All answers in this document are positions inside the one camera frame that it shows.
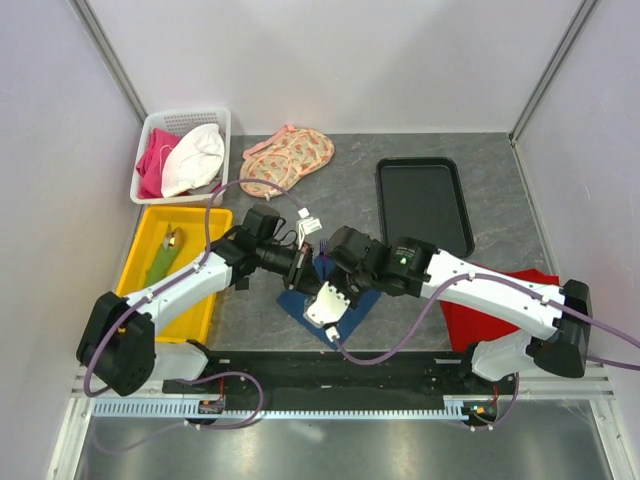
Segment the blue paper napkin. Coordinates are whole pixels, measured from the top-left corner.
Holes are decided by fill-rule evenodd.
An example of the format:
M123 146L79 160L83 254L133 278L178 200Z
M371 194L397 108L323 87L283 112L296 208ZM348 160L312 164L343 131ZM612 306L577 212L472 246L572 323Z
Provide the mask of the blue paper napkin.
M333 267L333 261L322 255L319 255L314 259L314 268L321 280L327 279ZM347 310L337 325L337 331L340 335L341 342L347 340L353 334L379 300L380 296L381 293L378 291L368 291L360 298L355 310ZM313 326L304 318L304 307L308 303L308 300L309 297L305 294L286 290L277 297L276 302L279 307L286 314L292 317L299 325L304 327L308 332L329 348L336 350L336 345L331 342L326 333L321 328Z

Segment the purple metal fork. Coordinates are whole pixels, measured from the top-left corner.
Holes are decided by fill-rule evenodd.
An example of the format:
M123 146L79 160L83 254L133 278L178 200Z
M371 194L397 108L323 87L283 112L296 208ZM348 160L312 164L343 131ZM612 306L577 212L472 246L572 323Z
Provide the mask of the purple metal fork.
M320 263L323 267L328 265L328 239L322 238L319 242L319 258Z

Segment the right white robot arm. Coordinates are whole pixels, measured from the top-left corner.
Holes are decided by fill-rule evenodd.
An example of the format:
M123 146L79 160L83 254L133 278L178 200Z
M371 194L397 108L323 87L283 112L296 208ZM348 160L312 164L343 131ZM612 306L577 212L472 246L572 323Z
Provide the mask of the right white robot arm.
M475 341L458 368L467 392L483 392L509 374L539 368L570 379L584 376L591 327L588 286L530 283L468 263L432 244L403 237L386 245L343 226L327 241L332 260L326 290L355 302L368 290L443 300L503 320L516 330Z

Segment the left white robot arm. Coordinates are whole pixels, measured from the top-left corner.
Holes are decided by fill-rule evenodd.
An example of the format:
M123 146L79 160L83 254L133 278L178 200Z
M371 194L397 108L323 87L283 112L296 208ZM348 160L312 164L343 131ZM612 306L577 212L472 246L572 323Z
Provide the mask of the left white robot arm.
M125 297L113 292L100 296L76 351L86 368L86 396L97 394L91 388L94 377L120 396L136 392L154 370L157 334L202 299L258 269L279 275L289 290L316 295L322 282L306 238L322 224L305 208L298 216L296 242L282 244L275 237L285 223L280 214L267 205L254 206L241 224L208 240L205 250L182 269Z

